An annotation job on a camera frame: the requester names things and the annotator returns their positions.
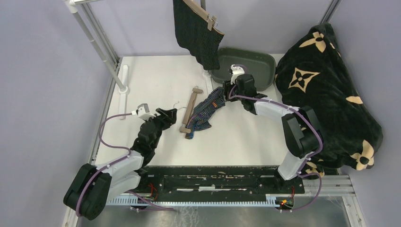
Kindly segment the blue striped underwear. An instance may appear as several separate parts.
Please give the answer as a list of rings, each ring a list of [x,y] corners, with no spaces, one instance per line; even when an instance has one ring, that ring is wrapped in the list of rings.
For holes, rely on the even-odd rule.
[[[193,139],[196,131],[202,131],[211,128],[212,125],[209,123],[209,119],[218,109],[225,105],[224,90],[222,87],[217,87],[208,95],[205,100],[195,106],[186,126],[190,132],[185,134],[185,138],[191,140]]]

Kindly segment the black striped underwear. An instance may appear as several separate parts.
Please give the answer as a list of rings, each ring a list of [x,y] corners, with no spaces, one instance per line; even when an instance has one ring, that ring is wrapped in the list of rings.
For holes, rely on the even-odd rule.
[[[194,0],[173,0],[177,43],[194,56],[204,70],[218,70],[218,48],[224,33],[215,28],[217,19]]]

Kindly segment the wooden clip hanger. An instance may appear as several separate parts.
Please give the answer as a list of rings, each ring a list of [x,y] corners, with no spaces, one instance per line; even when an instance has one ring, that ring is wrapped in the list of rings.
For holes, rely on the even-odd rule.
[[[224,36],[225,34],[217,29],[217,18],[201,8],[201,4],[195,0],[180,0],[181,5],[177,11],[180,13],[180,26],[186,33],[206,35],[216,34]]]

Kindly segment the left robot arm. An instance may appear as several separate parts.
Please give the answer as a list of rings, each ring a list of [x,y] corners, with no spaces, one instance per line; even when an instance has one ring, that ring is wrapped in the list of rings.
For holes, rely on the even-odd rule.
[[[138,173],[154,157],[162,132],[176,123],[177,109],[156,109],[152,114],[147,104],[138,106],[126,116],[137,116],[144,122],[131,148],[114,146],[102,138],[106,121],[101,123],[98,137],[109,148],[124,149],[126,154],[100,165],[84,164],[63,198],[63,203],[73,209],[78,217],[93,220],[100,215],[107,202],[132,189],[144,192],[149,185],[147,177]]]

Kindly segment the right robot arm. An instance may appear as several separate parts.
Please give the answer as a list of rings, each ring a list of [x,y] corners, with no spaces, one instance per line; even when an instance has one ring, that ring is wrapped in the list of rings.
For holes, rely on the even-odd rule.
[[[240,101],[250,113],[282,124],[288,153],[277,169],[279,176],[273,186],[278,192],[286,192],[307,161],[323,149],[323,132],[314,110],[286,105],[258,93],[250,74],[240,75],[234,82],[224,81],[223,92],[226,101]]]

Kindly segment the green plastic tray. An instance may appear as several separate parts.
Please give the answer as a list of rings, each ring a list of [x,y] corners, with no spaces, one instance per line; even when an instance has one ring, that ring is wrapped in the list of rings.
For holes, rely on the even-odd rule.
[[[276,61],[267,53],[222,47],[218,49],[220,69],[212,70],[211,77],[219,84],[229,80],[230,66],[240,64],[246,67],[246,73],[253,75],[257,91],[264,91],[273,84]]]

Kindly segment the black floral blanket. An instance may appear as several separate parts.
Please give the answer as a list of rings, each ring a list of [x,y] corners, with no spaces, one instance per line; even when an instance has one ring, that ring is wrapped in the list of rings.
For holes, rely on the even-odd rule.
[[[275,84],[282,102],[313,108],[323,131],[323,149],[302,169],[311,178],[349,166],[370,169],[383,141],[381,125],[354,87],[330,23],[313,26],[280,59]]]

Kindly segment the centre rack pole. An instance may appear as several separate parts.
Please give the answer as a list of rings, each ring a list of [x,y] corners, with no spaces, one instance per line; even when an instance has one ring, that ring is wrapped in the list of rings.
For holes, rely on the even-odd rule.
[[[200,6],[204,11],[206,11],[206,0],[200,0]]]

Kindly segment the rack pole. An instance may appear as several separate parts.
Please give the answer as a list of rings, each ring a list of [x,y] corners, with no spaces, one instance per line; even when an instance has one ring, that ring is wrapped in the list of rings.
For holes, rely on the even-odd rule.
[[[200,6],[204,11],[206,11],[206,0],[200,0]]]
[[[87,25],[83,21],[82,17],[78,13],[78,9],[76,8],[76,6],[71,5],[70,0],[63,0],[63,3],[66,5],[66,7],[70,11],[70,13],[76,19],[76,21],[78,22],[79,26],[81,27],[81,29],[85,33],[86,37],[89,39],[90,43],[92,44],[93,48],[95,49],[96,53],[98,54],[98,56],[100,57],[102,62],[105,64],[105,66],[110,71],[110,73],[111,73],[115,83],[117,84],[117,86],[119,88],[123,88],[122,82],[118,78],[118,74],[115,72],[114,66],[108,61],[108,58],[103,53],[101,47],[99,46],[99,44],[97,43],[97,41],[93,37],[92,33],[90,32],[89,28],[87,27]]]

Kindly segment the left rack pole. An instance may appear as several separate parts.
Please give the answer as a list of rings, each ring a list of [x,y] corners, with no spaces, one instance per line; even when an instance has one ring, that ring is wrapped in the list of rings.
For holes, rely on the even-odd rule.
[[[123,88],[122,82],[118,78],[118,74],[115,72],[114,66],[108,61],[108,58],[103,53],[101,47],[99,46],[99,44],[97,43],[97,41],[93,37],[92,33],[90,32],[89,28],[87,27],[87,25],[83,21],[82,17],[78,13],[78,9],[76,8],[76,6],[71,5],[70,0],[63,0],[63,3],[66,5],[66,7],[70,11],[70,13],[76,19],[76,21],[78,22],[79,26],[81,27],[81,29],[85,33],[86,37],[89,39],[90,43],[92,44],[93,48],[95,49],[96,53],[98,54],[98,56],[100,57],[102,62],[105,64],[105,66],[110,71],[110,73],[111,73],[115,83],[117,84],[117,86],[119,88]]]

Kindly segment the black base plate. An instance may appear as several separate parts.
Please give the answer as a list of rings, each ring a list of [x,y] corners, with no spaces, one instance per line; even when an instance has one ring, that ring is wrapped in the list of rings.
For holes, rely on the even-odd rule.
[[[267,194],[304,194],[299,177],[281,182],[276,166],[146,166],[138,186],[157,202],[262,202]]]

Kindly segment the aluminium frame rails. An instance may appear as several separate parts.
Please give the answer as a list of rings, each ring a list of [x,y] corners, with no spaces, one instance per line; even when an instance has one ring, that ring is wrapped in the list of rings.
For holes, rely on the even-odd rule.
[[[276,203],[279,205],[275,208],[282,211],[281,206],[284,200],[294,200],[295,198],[310,198],[311,200],[306,204],[302,205],[300,209],[305,209],[313,205],[318,198],[332,199],[335,197],[341,197],[345,202],[345,210],[349,221],[352,226],[364,227],[365,221],[361,214],[356,194],[350,180],[347,175],[328,175],[322,180],[319,179],[297,179],[295,184],[295,192],[292,196],[289,190],[285,189],[283,192],[276,193],[273,189],[268,189],[268,186],[272,185],[273,177],[271,175],[262,175],[256,179],[255,183],[251,183],[249,186],[245,186],[245,181],[249,181],[251,178],[246,176],[235,177],[239,180],[239,184],[236,188],[220,188],[215,186],[202,186],[201,188],[190,188],[190,189],[171,189],[167,190],[167,182],[163,182],[160,185],[160,198],[156,201],[190,201],[190,202],[207,202],[207,201],[262,201],[265,197],[276,197]],[[138,193],[135,195],[140,199],[145,194]],[[148,206],[156,206],[151,201]]]

